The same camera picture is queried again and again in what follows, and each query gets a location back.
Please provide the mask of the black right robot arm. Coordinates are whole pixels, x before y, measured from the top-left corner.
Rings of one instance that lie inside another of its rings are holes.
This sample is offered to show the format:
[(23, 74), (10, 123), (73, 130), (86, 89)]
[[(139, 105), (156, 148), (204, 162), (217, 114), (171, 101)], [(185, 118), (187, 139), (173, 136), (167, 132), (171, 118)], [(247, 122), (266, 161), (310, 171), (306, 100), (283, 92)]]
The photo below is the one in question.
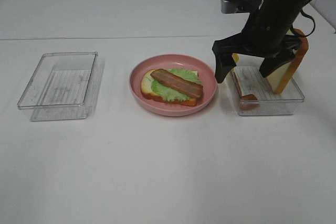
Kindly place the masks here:
[(303, 7), (311, 0), (221, 0), (224, 14), (249, 13), (242, 31), (214, 42), (215, 78), (224, 81), (236, 66), (233, 54), (263, 58), (259, 72), (269, 76), (279, 67), (294, 60), (293, 50), (301, 45), (301, 35), (293, 31), (292, 24)]

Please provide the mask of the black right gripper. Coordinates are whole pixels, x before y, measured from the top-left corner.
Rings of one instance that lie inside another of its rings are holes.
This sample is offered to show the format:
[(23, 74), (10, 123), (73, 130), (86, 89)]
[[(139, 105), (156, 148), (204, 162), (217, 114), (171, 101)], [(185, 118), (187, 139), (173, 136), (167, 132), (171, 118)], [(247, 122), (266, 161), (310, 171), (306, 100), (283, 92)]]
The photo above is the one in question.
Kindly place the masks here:
[(259, 20), (259, 17), (259, 11), (251, 13), (240, 33), (214, 42), (212, 50), (217, 83), (222, 83), (236, 67), (233, 53), (264, 58), (259, 67), (264, 78), (295, 59), (292, 51), (299, 49), (301, 39), (296, 35), (288, 35), (287, 26), (272, 25)]

